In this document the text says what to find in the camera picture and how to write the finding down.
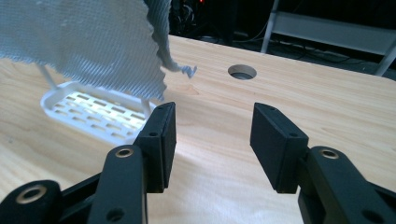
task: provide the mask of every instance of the gray mesh cloth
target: gray mesh cloth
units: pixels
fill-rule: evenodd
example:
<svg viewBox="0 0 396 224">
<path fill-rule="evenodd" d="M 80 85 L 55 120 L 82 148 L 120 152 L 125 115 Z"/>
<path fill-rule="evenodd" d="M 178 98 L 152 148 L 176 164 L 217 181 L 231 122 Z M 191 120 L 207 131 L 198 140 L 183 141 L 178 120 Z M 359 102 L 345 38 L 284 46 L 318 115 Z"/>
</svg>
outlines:
<svg viewBox="0 0 396 224">
<path fill-rule="evenodd" d="M 0 58 L 48 64 L 84 85 L 163 99 L 170 0 L 0 0 Z"/>
</svg>

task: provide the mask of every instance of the circular hole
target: circular hole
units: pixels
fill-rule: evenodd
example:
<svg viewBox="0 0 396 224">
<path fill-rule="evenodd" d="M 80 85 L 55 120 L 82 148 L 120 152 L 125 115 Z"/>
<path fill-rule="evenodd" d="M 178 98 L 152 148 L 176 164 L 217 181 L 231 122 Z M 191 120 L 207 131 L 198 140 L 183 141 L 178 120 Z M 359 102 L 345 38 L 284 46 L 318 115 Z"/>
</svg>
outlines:
<svg viewBox="0 0 396 224">
<path fill-rule="evenodd" d="M 331 150 L 329 150 L 329 149 L 322 149 L 322 150 L 320 151 L 320 154 L 321 154 L 323 157 L 326 157 L 326 158 L 328 158 L 328 159 L 336 160 L 336 159 L 339 158 L 339 156 L 338 156 L 337 153 L 335 153 L 334 151 L 331 151 Z"/>
<path fill-rule="evenodd" d="M 47 188 L 42 185 L 35 185 L 29 189 L 22 191 L 17 197 L 17 203 L 32 203 L 40 199 L 44 194 L 46 194 Z"/>
<path fill-rule="evenodd" d="M 118 158 L 125 158 L 125 157 L 131 156 L 132 154 L 134 154 L 134 151 L 133 151 L 132 149 L 130 149 L 130 148 L 123 148 L 123 149 L 120 149 L 120 150 L 116 153 L 116 156 L 117 156 Z"/>
<path fill-rule="evenodd" d="M 228 73 L 237 79 L 247 80 L 252 79 L 257 75 L 257 72 L 254 68 L 244 65 L 244 64 L 236 64 L 231 66 L 228 69 Z"/>
<path fill-rule="evenodd" d="M 109 222 L 118 222 L 123 218 L 124 215 L 125 214 L 121 208 L 115 208 L 107 213 L 106 219 Z"/>
<path fill-rule="evenodd" d="M 384 223 L 384 218 L 382 218 L 378 213 L 370 211 L 370 210 L 363 210 L 361 212 L 365 218 L 370 220 L 374 223 Z"/>
</svg>

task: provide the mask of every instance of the white plastic tray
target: white plastic tray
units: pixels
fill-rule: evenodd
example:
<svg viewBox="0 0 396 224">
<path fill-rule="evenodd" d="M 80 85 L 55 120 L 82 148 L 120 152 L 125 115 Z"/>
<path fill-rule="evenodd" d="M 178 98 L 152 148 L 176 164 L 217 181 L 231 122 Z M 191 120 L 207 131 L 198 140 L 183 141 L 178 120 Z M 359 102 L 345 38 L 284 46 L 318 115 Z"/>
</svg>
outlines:
<svg viewBox="0 0 396 224">
<path fill-rule="evenodd" d="M 41 99 L 46 114 L 115 146 L 132 144 L 147 121 L 139 98 L 66 82 Z M 149 103 L 150 111 L 155 104 Z"/>
</svg>

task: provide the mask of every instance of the wooden table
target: wooden table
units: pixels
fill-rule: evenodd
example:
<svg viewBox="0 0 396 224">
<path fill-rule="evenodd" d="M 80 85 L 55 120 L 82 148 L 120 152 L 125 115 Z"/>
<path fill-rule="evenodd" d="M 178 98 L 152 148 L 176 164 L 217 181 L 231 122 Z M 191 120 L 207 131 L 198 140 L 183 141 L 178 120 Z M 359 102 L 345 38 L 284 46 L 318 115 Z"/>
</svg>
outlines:
<svg viewBox="0 0 396 224">
<path fill-rule="evenodd" d="M 369 181 L 396 191 L 394 81 L 178 37 L 171 51 L 198 71 L 166 75 L 177 149 L 170 188 L 148 196 L 150 223 L 302 222 L 297 196 L 272 190 L 249 146 L 255 102 L 280 109 L 310 147 L 343 151 Z M 231 77 L 240 63 L 257 76 Z M 100 172 L 113 148 L 47 117 L 39 101 L 49 89 L 32 64 L 0 60 L 0 199 L 37 179 L 68 188 Z"/>
</svg>

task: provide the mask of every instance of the light wood surface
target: light wood surface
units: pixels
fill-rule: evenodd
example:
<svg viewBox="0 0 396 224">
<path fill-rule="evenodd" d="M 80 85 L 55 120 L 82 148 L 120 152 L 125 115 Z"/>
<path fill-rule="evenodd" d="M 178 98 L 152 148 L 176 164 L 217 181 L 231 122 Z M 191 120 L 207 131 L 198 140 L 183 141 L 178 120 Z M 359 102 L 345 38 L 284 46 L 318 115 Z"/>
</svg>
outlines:
<svg viewBox="0 0 396 224">
<path fill-rule="evenodd" d="M 249 146 L 255 102 L 280 109 L 310 147 L 343 151 L 369 181 L 396 191 L 394 81 L 179 37 L 171 51 L 198 71 L 165 78 L 177 149 L 169 189 L 148 196 L 150 223 L 302 223 L 297 195 L 272 190 Z M 234 64 L 257 76 L 231 77 Z M 49 89 L 32 64 L 0 60 L 1 200 L 37 179 L 68 188 L 100 172 L 114 147 L 48 118 L 39 102 Z"/>
</svg>

